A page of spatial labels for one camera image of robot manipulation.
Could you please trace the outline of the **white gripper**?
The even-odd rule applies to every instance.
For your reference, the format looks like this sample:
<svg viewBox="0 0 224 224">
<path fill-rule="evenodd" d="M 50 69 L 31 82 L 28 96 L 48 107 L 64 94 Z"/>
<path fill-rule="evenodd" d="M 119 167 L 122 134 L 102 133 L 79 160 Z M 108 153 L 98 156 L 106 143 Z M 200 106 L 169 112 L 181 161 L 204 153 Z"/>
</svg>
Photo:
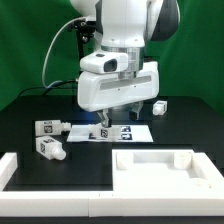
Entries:
<svg viewBox="0 0 224 224">
<path fill-rule="evenodd" d="M 99 75 L 83 72 L 79 77 L 77 101 L 88 112 L 98 111 L 101 125 L 110 128 L 111 119 L 107 109 L 133 103 L 129 118 L 138 120 L 142 101 L 155 98 L 158 92 L 158 63 L 152 61 L 146 62 L 133 79 L 121 80 L 117 73 Z"/>
</svg>

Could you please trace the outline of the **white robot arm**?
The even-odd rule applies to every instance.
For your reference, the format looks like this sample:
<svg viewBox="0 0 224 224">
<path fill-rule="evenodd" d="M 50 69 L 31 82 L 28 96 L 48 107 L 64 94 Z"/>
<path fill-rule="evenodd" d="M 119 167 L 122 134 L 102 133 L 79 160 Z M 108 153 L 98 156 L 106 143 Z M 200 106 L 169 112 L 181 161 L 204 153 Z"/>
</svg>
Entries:
<svg viewBox="0 0 224 224">
<path fill-rule="evenodd" d="M 70 0 L 94 34 L 93 53 L 80 60 L 78 104 L 110 126 L 108 110 L 131 104 L 136 119 L 143 102 L 159 93 L 158 63 L 144 58 L 149 41 L 178 29 L 177 0 Z"/>
</svg>

